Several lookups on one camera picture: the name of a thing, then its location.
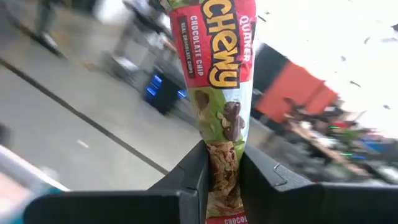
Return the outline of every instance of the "workbench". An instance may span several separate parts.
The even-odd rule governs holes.
[[[361,176],[361,177],[370,177],[370,174],[358,167],[355,164],[352,164],[349,160],[347,160],[344,156],[340,154],[338,151],[334,151],[329,149],[328,147],[324,146],[321,144],[317,138],[315,138],[311,132],[311,130],[307,130],[303,127],[301,127],[300,124],[298,124],[295,121],[288,120],[290,130],[298,134],[301,138],[304,138],[306,141],[308,141],[314,148],[319,150],[322,154],[326,155],[328,158],[331,160],[343,165],[347,169],[349,169],[351,172],[354,172],[355,174]]]

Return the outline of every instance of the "concrete floor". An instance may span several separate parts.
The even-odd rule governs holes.
[[[54,36],[67,59],[54,57],[4,23],[0,57],[164,170],[172,170],[200,140],[198,130],[162,116],[129,85],[83,66],[83,61],[100,63],[102,54],[113,49],[120,27],[65,11],[58,15]],[[24,24],[32,27],[34,16],[27,13]],[[143,51],[134,42],[128,49],[134,63],[150,69],[155,55]],[[5,68],[0,69],[0,122],[12,129],[16,154],[58,172],[60,183],[72,190],[147,189],[164,176]],[[260,146],[266,134],[265,129],[251,129],[250,143]]]

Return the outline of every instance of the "orange panel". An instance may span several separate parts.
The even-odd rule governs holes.
[[[259,100],[256,109],[276,122],[283,122],[284,114],[290,109],[283,98],[291,98],[297,104],[306,103],[322,83],[306,69],[289,62]]]
[[[337,99],[337,93],[325,86],[305,107],[309,114],[318,114]]]

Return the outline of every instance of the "granola bar wrapper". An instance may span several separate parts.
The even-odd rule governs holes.
[[[225,223],[232,218],[247,223],[238,179],[249,129],[255,2],[169,3],[175,45],[214,171],[207,223]]]

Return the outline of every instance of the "black machine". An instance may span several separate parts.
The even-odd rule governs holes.
[[[33,201],[26,224],[204,223],[211,170],[205,143],[146,191],[65,192]],[[398,187],[313,183],[260,150],[241,160],[248,223],[396,223]]]
[[[143,98],[161,114],[167,114],[179,98],[187,97],[185,89],[183,74],[166,61],[159,60],[143,92]]]

